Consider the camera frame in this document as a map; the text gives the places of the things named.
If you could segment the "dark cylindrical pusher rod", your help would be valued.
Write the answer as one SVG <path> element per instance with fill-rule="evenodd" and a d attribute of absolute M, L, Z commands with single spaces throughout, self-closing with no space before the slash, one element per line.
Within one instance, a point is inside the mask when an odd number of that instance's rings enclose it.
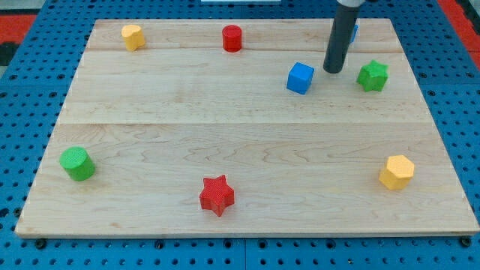
<path fill-rule="evenodd" d="M 338 74 L 343 69 L 360 7 L 360 3 L 337 4 L 323 62 L 323 69 L 330 74 Z"/>

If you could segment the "grey pusher mount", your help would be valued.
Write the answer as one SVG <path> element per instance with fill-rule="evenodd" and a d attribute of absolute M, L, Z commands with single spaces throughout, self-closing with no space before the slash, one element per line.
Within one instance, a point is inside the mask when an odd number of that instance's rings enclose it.
<path fill-rule="evenodd" d="M 366 2 L 366 0 L 337 0 L 337 2 L 344 7 L 359 8 Z"/>

